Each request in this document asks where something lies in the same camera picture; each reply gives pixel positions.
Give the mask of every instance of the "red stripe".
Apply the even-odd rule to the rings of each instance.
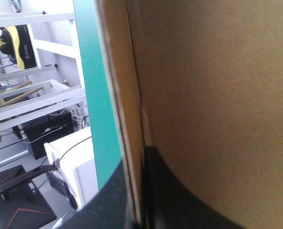
[[[50,215],[50,213],[44,212],[44,211],[37,211],[37,210],[27,209],[27,208],[18,208],[16,210],[16,212],[14,213],[14,215],[12,216],[11,220],[9,221],[6,229],[9,229],[9,227],[10,227],[11,223],[13,222],[14,218],[16,217],[17,213],[20,212],[20,211],[35,212],[35,213],[41,213],[41,214]]]
[[[4,180],[0,180],[0,182],[5,182],[15,171],[11,172]]]

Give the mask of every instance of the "white cabinet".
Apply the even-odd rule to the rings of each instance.
[[[90,127],[44,144],[49,163],[61,158],[75,144],[91,136]],[[60,167],[71,185],[73,196],[81,209],[98,192],[92,139],[89,138],[72,148],[60,161]]]

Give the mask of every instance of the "black box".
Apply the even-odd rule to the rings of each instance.
[[[28,151],[33,154],[35,159],[46,156],[44,143],[52,142],[73,133],[73,123],[70,113],[53,116],[46,115],[24,123],[23,128],[29,138],[26,140],[26,143],[32,142],[26,144]]]

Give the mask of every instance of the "white shelf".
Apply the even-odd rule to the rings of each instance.
[[[34,40],[32,43],[33,47],[41,50],[45,50],[48,52],[53,52],[58,55],[67,56],[70,58],[76,58],[76,52],[73,46],[58,44],[54,42],[48,42],[43,40]]]
[[[67,108],[85,100],[85,89],[81,88],[81,86],[69,88],[57,82],[56,80],[49,80],[21,89],[1,93],[0,98],[5,98],[7,96],[12,96],[23,91],[25,92],[39,87],[44,87],[43,92],[45,95],[0,108],[0,122],[16,115],[21,115],[0,123],[0,131],[25,123],[43,115],[50,114],[54,111]]]
[[[12,80],[12,79],[17,79],[20,77],[25,77],[28,75],[34,75],[34,74],[39,74],[39,73],[43,73],[43,72],[47,72],[47,71],[52,71],[55,69],[54,65],[47,65],[45,67],[42,68],[30,68],[30,69],[26,69],[26,70],[22,70],[22,71],[17,71],[14,73],[7,73],[7,74],[3,74],[0,75],[0,82],[1,81],[6,81],[6,80]]]
[[[37,40],[34,38],[31,25],[35,23],[51,21],[68,21],[68,35],[70,35],[72,39],[72,46],[53,43],[49,41]],[[31,86],[27,86],[18,90],[1,93],[0,99],[24,93],[34,88],[44,87],[43,95],[40,97],[0,108],[0,131],[33,120],[43,115],[47,115],[54,111],[69,107],[76,103],[85,101],[84,76],[74,12],[56,14],[43,14],[43,12],[25,12],[0,15],[0,27],[12,25],[28,26],[29,35],[38,67],[1,75],[0,82],[25,77],[32,74],[43,73],[46,71],[52,71],[56,69],[54,65],[47,65],[45,67],[42,67],[41,59],[38,52],[38,49],[40,49],[55,54],[63,55],[69,58],[74,58],[76,60],[81,85],[69,88],[57,82],[56,80],[49,80],[33,84]]]
[[[31,15],[28,16],[25,16],[25,13],[17,13],[15,14],[15,16],[13,14],[10,14],[10,17],[8,18],[4,18],[4,15],[0,15],[0,27],[35,24],[50,21],[66,21],[73,19],[75,19],[73,12],[40,15],[38,14],[38,12],[31,12]]]

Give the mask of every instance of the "teal panel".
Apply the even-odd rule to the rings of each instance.
[[[87,103],[90,114],[99,188],[108,181],[121,160],[120,133],[115,120],[114,97],[110,95],[100,44],[94,0],[74,0]]]

